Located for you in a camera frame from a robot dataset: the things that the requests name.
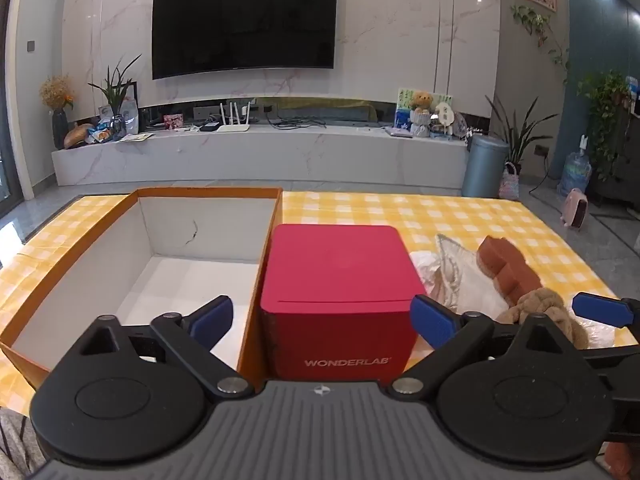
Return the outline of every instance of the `blue trash can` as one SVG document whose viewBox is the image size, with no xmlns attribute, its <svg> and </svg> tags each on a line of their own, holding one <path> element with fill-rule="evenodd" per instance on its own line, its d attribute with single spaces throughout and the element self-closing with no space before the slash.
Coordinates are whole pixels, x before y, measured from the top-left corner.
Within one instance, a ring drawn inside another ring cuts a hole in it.
<svg viewBox="0 0 640 480">
<path fill-rule="evenodd" d="M 503 140 L 474 135 L 462 183 L 462 196 L 498 198 L 508 153 L 509 145 Z"/>
</svg>

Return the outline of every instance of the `small red box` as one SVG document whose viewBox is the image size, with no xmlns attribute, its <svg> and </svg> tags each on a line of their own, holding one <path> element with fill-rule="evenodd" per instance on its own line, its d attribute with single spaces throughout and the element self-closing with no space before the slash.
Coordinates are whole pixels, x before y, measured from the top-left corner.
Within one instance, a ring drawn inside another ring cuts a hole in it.
<svg viewBox="0 0 640 480">
<path fill-rule="evenodd" d="M 393 227 L 279 225 L 260 302 L 276 375 L 388 383 L 411 355 L 409 305 L 423 293 Z"/>
</svg>

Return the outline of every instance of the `metal screw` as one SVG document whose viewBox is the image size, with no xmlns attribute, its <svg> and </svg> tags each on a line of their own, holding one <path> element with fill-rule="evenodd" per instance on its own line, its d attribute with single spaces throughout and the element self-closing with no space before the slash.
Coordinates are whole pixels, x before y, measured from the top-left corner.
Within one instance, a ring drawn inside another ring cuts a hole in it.
<svg viewBox="0 0 640 480">
<path fill-rule="evenodd" d="M 241 394 L 249 387 L 242 377 L 227 377 L 218 382 L 218 389 L 224 394 Z"/>
<path fill-rule="evenodd" d="M 411 395 L 418 393 L 424 388 L 421 380 L 414 379 L 413 377 L 402 377 L 396 379 L 391 387 L 399 394 Z"/>
</svg>

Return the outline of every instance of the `red lid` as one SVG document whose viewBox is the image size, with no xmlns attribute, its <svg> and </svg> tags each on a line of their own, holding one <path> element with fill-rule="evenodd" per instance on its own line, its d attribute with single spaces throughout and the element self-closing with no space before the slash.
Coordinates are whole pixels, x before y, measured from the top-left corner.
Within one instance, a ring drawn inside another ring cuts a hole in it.
<svg viewBox="0 0 640 480">
<path fill-rule="evenodd" d="M 424 287 L 390 226 L 282 224 L 261 307 L 272 314 L 407 312 Z"/>
</svg>

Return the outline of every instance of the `wall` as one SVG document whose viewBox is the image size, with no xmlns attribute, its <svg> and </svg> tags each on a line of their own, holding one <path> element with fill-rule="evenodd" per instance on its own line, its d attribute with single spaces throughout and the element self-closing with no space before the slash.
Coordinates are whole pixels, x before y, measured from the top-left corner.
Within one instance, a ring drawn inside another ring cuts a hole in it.
<svg viewBox="0 0 640 480">
<path fill-rule="evenodd" d="M 551 169 L 560 176 L 566 156 L 588 127 L 589 102 L 577 84 L 589 73 L 618 70 L 640 78 L 640 14 L 626 0 L 570 0 L 572 77 Z"/>
<path fill-rule="evenodd" d="M 553 64 L 548 54 L 552 48 L 551 40 L 538 48 L 535 36 L 530 36 L 513 19 L 510 7 L 513 4 L 527 5 L 537 12 L 551 14 L 551 27 L 558 40 L 568 44 L 569 9 L 568 0 L 558 0 L 558 12 L 551 12 L 529 0 L 500 0 L 500 49 L 498 52 L 498 70 L 495 82 L 495 95 L 500 98 L 507 113 L 516 110 L 518 122 L 522 123 L 533 99 L 539 97 L 533 119 L 562 113 L 564 101 L 564 72 Z M 560 118 L 540 124 L 535 134 L 551 136 L 552 139 L 532 143 L 522 161 L 522 174 L 542 177 L 545 174 L 543 159 L 533 155 L 535 144 L 549 146 L 549 161 L 552 160 L 556 138 L 558 137 Z M 492 129 L 496 128 L 492 118 Z"/>
<path fill-rule="evenodd" d="M 55 149 L 49 111 L 42 104 L 40 85 L 62 72 L 62 15 L 65 0 L 19 0 L 14 36 L 15 104 L 17 123 L 30 184 L 53 174 L 51 152 Z M 27 41 L 35 51 L 27 52 Z"/>
<path fill-rule="evenodd" d="M 78 93 L 70 117 L 94 115 L 103 97 L 86 83 L 138 54 L 130 76 L 138 83 L 140 106 L 276 95 L 394 102 L 404 87 L 448 91 L 460 110 L 488 117 L 483 96 L 494 92 L 499 3 L 338 0 L 333 70 L 240 70 L 153 81 L 152 0 L 65 0 L 63 70 Z"/>
</svg>

